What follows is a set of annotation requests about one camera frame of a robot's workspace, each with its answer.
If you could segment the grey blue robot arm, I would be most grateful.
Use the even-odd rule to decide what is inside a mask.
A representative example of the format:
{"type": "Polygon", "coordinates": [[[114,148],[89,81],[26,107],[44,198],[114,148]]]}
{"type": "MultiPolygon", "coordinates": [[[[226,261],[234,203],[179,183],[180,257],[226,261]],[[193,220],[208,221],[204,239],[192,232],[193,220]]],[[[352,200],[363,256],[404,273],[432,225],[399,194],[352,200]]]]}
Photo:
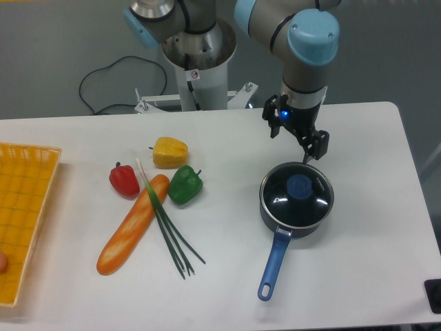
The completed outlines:
{"type": "MultiPolygon", "coordinates": [[[[329,134],[315,126],[325,98],[340,27],[336,1],[237,1],[241,30],[283,63],[280,92],[264,105],[271,135],[293,134],[305,161],[327,153],[329,134]]],[[[218,17],[214,1],[133,1],[123,11],[132,34],[146,48],[160,47],[174,66],[183,110],[227,107],[227,63],[237,40],[218,17]]]]}

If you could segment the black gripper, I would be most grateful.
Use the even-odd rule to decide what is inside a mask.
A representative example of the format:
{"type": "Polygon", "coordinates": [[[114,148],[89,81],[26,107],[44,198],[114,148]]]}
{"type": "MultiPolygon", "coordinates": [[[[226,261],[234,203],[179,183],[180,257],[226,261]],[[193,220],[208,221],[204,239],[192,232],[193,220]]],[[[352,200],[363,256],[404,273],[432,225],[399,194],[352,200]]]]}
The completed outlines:
{"type": "Polygon", "coordinates": [[[321,102],[310,108],[299,108],[288,104],[289,97],[274,94],[266,100],[262,118],[268,123],[270,137],[273,139],[280,133],[283,126],[293,135],[302,138],[301,146],[304,150],[303,164],[309,163],[312,159],[321,159],[328,150],[329,133],[316,129],[321,102]]]}

